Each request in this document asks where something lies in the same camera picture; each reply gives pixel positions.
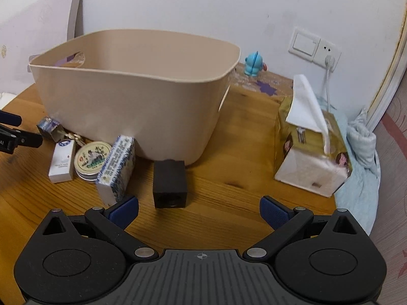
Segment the small dark printed box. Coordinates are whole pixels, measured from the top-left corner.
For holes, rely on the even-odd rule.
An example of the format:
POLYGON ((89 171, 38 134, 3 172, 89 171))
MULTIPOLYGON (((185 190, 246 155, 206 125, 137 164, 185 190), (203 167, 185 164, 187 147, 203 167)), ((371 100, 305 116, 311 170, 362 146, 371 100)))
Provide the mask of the small dark printed box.
POLYGON ((37 129, 43 137, 55 143, 62 141, 65 137, 65 130, 62 124, 48 116, 43 117, 40 122, 37 123, 37 129))

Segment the blue white patterned box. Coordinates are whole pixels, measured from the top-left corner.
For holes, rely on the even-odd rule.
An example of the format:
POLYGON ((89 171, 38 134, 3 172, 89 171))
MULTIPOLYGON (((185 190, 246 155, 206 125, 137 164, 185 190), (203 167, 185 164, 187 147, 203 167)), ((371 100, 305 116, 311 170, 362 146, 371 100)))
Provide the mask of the blue white patterned box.
POLYGON ((120 135, 97 176, 96 187, 104 205, 123 200, 134 165, 135 139, 120 135))

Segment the small white box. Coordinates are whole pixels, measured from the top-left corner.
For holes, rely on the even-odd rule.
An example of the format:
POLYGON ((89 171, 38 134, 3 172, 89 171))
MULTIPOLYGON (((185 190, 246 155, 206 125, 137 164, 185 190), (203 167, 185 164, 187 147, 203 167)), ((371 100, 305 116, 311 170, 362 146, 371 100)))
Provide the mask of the small white box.
POLYGON ((76 142, 73 140, 59 141, 52 155, 48 177, 52 183, 73 180, 73 158, 76 142))

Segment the grey hair clip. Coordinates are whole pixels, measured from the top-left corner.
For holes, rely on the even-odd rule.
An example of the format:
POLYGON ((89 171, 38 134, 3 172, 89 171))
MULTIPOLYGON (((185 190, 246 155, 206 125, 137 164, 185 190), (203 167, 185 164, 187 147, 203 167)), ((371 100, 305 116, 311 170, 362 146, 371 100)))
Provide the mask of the grey hair clip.
POLYGON ((76 142, 76 144, 78 144, 80 147, 83 147, 86 145, 85 140, 78 134, 75 133, 67 133, 65 131, 61 132, 63 134, 63 136, 67 139, 73 140, 76 142))

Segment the small black cube box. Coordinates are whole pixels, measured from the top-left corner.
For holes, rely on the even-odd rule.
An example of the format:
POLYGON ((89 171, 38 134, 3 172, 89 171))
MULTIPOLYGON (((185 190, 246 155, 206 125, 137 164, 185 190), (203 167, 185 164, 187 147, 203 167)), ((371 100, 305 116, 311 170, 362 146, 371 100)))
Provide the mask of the small black cube box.
POLYGON ((188 194, 182 160, 154 161, 153 199, 156 209, 185 208, 188 194))

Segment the round metal tin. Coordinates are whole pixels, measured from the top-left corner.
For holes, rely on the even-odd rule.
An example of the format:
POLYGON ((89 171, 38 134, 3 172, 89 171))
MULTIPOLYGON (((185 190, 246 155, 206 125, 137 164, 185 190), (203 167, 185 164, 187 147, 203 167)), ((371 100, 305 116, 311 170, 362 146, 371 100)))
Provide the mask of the round metal tin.
POLYGON ((103 141, 93 141, 82 146, 74 159, 74 167, 78 177, 88 182, 94 182, 111 149, 112 146, 103 141))

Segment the gold tissue box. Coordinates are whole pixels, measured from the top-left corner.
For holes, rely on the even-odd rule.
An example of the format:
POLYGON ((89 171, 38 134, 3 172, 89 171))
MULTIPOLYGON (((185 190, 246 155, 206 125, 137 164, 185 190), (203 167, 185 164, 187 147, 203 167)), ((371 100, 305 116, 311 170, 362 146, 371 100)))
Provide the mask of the gold tissue box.
POLYGON ((274 125, 274 178, 331 197, 349 178, 352 165, 333 114, 322 110, 303 74, 293 95, 281 102, 274 125))

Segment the light blue blanket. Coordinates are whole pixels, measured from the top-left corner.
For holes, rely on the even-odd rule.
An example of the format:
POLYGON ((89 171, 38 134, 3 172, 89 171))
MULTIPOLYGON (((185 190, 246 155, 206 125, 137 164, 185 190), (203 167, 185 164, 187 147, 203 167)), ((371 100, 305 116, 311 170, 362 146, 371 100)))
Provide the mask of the light blue blanket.
POLYGON ((377 138, 367 124, 363 109, 354 120, 343 112, 331 109, 344 139, 353 171, 335 192, 335 204, 347 209, 370 234, 375 223, 381 180, 380 161, 376 150, 377 138))

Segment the purple white headboard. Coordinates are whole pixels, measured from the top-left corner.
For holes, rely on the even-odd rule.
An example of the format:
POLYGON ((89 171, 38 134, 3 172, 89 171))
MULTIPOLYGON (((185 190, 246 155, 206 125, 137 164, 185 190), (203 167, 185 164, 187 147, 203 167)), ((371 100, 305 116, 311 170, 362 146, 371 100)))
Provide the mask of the purple white headboard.
POLYGON ((1 93, 33 84, 29 63, 75 37, 80 0, 39 0, 1 24, 1 93))

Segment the beige plastic storage bin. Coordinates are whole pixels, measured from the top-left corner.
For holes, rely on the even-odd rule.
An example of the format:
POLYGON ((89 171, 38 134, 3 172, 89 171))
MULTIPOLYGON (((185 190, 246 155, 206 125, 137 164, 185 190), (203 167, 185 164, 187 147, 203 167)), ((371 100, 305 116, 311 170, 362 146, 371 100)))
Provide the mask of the beige plastic storage bin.
POLYGON ((46 111, 66 129, 113 143, 135 139, 150 160, 196 162, 241 57, 227 41, 181 32, 101 30, 30 61, 46 111))

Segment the blue cartoon figurine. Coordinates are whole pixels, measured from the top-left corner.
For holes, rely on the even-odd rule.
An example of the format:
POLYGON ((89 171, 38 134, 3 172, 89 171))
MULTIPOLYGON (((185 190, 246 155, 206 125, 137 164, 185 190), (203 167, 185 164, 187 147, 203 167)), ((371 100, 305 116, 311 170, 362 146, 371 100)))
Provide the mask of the blue cartoon figurine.
POLYGON ((264 63, 263 57, 258 51, 249 54, 245 58, 244 74, 250 77, 257 77, 260 71, 267 71, 268 67, 264 63))

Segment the white wall switch socket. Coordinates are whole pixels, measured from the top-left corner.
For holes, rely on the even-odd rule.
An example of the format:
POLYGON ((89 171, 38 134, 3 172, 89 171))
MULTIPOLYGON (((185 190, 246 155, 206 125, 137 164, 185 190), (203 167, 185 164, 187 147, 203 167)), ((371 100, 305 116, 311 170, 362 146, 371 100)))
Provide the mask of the white wall switch socket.
POLYGON ((322 68, 327 66, 326 58, 330 57, 330 70, 332 72, 341 57, 341 48, 338 45, 299 27, 294 29, 288 51, 322 68))

